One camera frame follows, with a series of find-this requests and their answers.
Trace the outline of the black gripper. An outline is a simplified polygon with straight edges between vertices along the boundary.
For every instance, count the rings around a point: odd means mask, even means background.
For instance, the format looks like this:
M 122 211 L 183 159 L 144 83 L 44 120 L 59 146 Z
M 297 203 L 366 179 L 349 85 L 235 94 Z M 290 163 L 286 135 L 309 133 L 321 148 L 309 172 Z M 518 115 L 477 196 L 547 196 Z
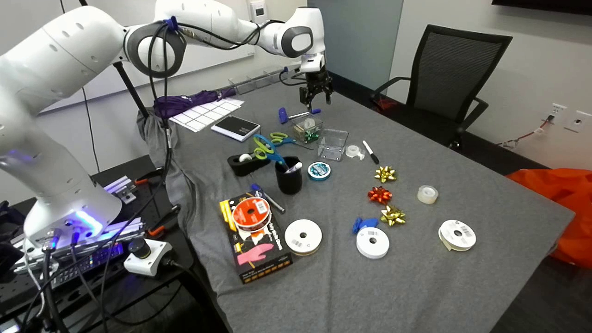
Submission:
M 325 104 L 331 104 L 331 94 L 333 94 L 333 79 L 327 74 L 325 68 L 320 72 L 307 72 L 305 74 L 305 87 L 299 89 L 299 100 L 303 105 L 309 105 L 309 94 L 325 94 Z

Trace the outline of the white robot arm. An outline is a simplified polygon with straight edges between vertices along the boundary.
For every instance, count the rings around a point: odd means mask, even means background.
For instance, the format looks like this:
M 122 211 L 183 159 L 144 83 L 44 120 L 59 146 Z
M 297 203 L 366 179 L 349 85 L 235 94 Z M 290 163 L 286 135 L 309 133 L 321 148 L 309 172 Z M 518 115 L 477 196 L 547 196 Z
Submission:
M 66 244 L 74 233 L 94 239 L 122 211 L 122 202 L 92 183 L 72 153 L 35 124 L 37 115 L 118 59 L 149 78 L 170 78 L 188 44 L 218 50 L 255 44 L 297 57 L 309 76 L 325 68 L 320 9 L 299 7 L 284 22 L 249 22 L 218 0 L 155 0 L 153 18 L 136 26 L 81 5 L 0 55 L 0 161 L 3 172 L 35 194 L 24 220 L 29 242 Z

